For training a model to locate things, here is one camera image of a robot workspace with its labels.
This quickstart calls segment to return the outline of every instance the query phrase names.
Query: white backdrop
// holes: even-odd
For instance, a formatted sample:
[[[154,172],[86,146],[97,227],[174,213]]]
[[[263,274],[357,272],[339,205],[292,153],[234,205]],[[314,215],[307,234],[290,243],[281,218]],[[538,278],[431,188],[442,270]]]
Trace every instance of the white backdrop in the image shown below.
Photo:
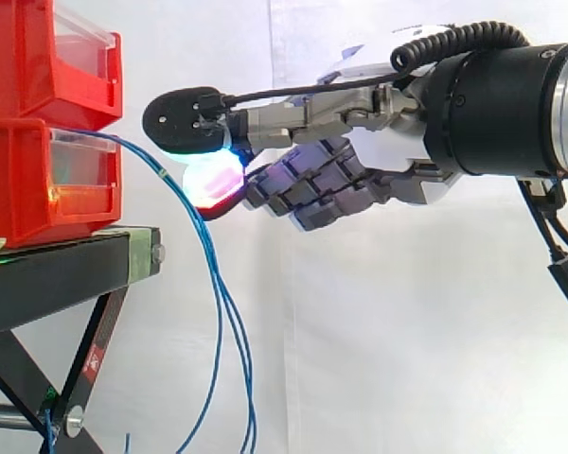
[[[400,26],[504,20],[533,42],[568,41],[568,0],[66,3],[123,35],[126,112],[112,131],[148,147],[140,115],[158,94],[311,82],[343,48]],[[160,226],[169,256],[131,291],[87,426],[108,453],[127,431],[133,453],[173,452],[204,400],[214,305],[175,199],[134,158],[125,184],[124,220]],[[391,203],[311,234],[243,208],[211,230],[251,333],[259,454],[568,453],[568,304],[513,182],[465,179],[438,205]],[[57,384],[89,311],[19,330]],[[245,404],[228,345],[190,453],[239,450]],[[1,453],[37,443],[0,432]]]

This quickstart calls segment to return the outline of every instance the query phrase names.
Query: black metal stand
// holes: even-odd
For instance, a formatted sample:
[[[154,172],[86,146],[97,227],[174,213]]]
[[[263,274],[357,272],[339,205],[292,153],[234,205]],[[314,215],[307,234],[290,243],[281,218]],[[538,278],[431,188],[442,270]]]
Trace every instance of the black metal stand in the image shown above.
[[[128,286],[160,271],[160,233],[117,228],[81,241],[0,253],[0,428],[37,431],[48,452],[45,410],[50,410],[57,454],[103,451],[83,427]],[[60,393],[17,340],[12,329],[98,296]]]

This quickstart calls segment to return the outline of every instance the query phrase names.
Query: red storage bin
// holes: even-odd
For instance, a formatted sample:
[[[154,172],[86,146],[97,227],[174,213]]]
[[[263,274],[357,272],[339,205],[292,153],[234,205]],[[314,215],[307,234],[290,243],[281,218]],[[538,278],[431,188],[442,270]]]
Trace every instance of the red storage bin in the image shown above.
[[[0,120],[0,245],[85,237],[120,219],[120,160],[112,141]]]
[[[98,131],[121,116],[117,34],[53,0],[0,0],[0,118]]]

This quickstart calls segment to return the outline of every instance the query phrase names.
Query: metal bolt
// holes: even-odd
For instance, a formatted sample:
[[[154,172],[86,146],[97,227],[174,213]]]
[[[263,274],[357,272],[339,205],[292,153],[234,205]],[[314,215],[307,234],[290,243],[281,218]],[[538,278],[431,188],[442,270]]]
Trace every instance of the metal bolt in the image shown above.
[[[84,427],[84,409],[77,405],[65,416],[65,434],[69,438],[76,438]]]
[[[556,55],[556,53],[557,52],[554,49],[543,50],[541,52],[541,58],[542,59],[550,59],[551,57]]]
[[[167,248],[163,244],[154,244],[151,248],[151,261],[153,263],[161,264],[167,258]]]

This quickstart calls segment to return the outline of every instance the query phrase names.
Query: blue wire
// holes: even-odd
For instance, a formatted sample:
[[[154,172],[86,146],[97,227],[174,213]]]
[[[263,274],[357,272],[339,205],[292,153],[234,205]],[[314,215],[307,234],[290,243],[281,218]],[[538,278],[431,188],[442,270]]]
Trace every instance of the blue wire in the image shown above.
[[[135,145],[131,142],[128,142],[124,139],[120,139],[120,140],[121,140],[121,145],[123,145],[124,147],[127,147],[129,149],[134,148],[134,151],[136,151],[136,153],[139,153],[139,154],[147,153],[141,147],[138,147],[137,145]],[[161,172],[166,172],[166,170],[164,170],[164,168],[152,156],[149,156],[148,161],[150,161],[150,166],[152,168],[154,168],[154,171],[156,173],[158,173],[159,175],[160,175]],[[245,329],[244,323],[241,319],[240,312],[238,311],[238,308],[236,307],[236,304],[234,303],[233,298],[229,294],[229,291],[227,290],[227,287],[226,287],[225,283],[223,282],[221,275],[219,274],[219,266],[218,266],[215,251],[214,251],[214,244],[212,242],[212,237],[210,237],[210,233],[207,231],[207,229],[205,229],[204,221],[201,219],[201,217],[198,214],[195,207],[186,198],[185,193],[183,192],[181,187],[172,179],[172,177],[169,174],[164,174],[164,176],[162,178],[165,181],[165,183],[170,187],[170,189],[172,189],[173,192],[177,195],[177,197],[181,200],[181,202],[186,206],[186,209],[189,212],[189,214],[192,216],[193,220],[197,221],[197,223],[201,224],[201,226],[204,230],[203,233],[205,233],[206,236],[207,236],[206,240],[207,240],[207,243],[209,245],[209,250],[210,250],[210,253],[211,253],[211,257],[207,258],[207,259],[210,262],[213,262],[214,269],[215,269],[216,273],[218,274],[219,284],[220,284],[219,287],[220,287],[222,295],[225,296],[224,300],[226,302],[225,310],[227,312],[227,318],[229,319],[229,322],[232,326],[232,331],[234,333],[236,345],[238,347],[238,350],[239,350],[240,356],[241,356],[242,369],[244,371],[244,381],[245,381],[245,384],[246,384],[246,392],[247,392],[247,397],[248,397],[248,422],[247,422],[247,426],[246,426],[246,433],[244,435],[244,442],[242,444],[241,452],[245,451],[245,449],[248,445],[248,441],[249,441],[251,432],[252,432],[253,439],[252,439],[252,443],[251,443],[251,454],[253,454],[255,452],[255,447],[256,447],[256,444],[257,444],[257,418],[256,418],[256,415],[255,415],[254,404],[253,404],[253,401],[252,401],[252,399],[253,399],[253,396],[252,396],[252,394],[253,394],[253,379],[252,379],[252,377],[253,377],[253,366],[252,366],[252,356],[251,356],[251,353],[250,353],[250,344],[249,344],[249,341],[248,341],[248,336],[246,334],[246,329]],[[232,317],[232,310],[234,312],[234,316],[236,318],[236,321],[237,321],[238,325],[240,326],[240,331],[241,331],[242,338],[243,338],[244,348],[242,348],[242,346],[241,346],[240,335],[238,333],[238,330],[236,329],[235,322],[234,322],[233,317]]]
[[[153,170],[153,172],[156,173],[167,184],[167,186],[174,192],[174,194],[177,196],[177,198],[186,208],[186,211],[191,218],[192,224],[194,225],[194,228],[196,229],[196,232],[203,244],[204,256],[206,258],[206,262],[209,267],[211,284],[213,291],[215,293],[215,299],[217,303],[218,338],[215,350],[213,373],[203,408],[200,412],[200,416],[198,417],[193,429],[190,431],[189,435],[187,436],[186,440],[183,442],[181,447],[177,450],[177,454],[182,453],[195,437],[198,429],[204,422],[204,418],[206,416],[206,413],[212,401],[213,393],[215,391],[217,377],[219,374],[219,365],[221,361],[221,350],[222,350],[222,303],[224,303],[223,306],[225,307],[227,318],[230,322],[232,331],[234,333],[236,345],[240,352],[240,360],[242,364],[242,371],[244,373],[244,383],[246,386],[246,394],[248,399],[248,421],[247,421],[244,441],[240,452],[243,453],[245,451],[246,447],[248,446],[249,439],[251,438],[252,435],[250,452],[251,454],[254,454],[257,445],[257,417],[255,413],[255,406],[253,403],[253,364],[252,364],[250,343],[248,341],[248,336],[240,312],[238,311],[238,308],[234,303],[234,300],[231,297],[231,294],[229,293],[227,286],[222,280],[221,273],[219,271],[219,264],[217,262],[217,256],[215,253],[214,243],[212,241],[210,232],[208,231],[208,229],[204,224],[204,220],[202,219],[196,208],[193,206],[193,204],[186,197],[181,186],[179,186],[179,184],[177,184],[172,179],[172,177],[168,174],[168,172],[160,165],[160,163],[155,158],[153,158],[153,156],[151,156],[141,147],[131,142],[128,142],[124,139],[121,139],[119,137],[115,137],[109,134],[104,134],[101,132],[94,132],[94,131],[76,131],[76,132],[117,142],[122,147],[132,151],[137,157],[139,157],[142,161],[144,161]],[[238,332],[238,327],[240,328],[242,341],[240,341],[240,333]]]
[[[53,424],[50,421],[50,409],[44,410],[44,425],[46,426],[48,454],[55,454],[55,434],[53,433]]]
[[[131,434],[126,434],[126,442],[124,444],[124,454],[131,454]]]

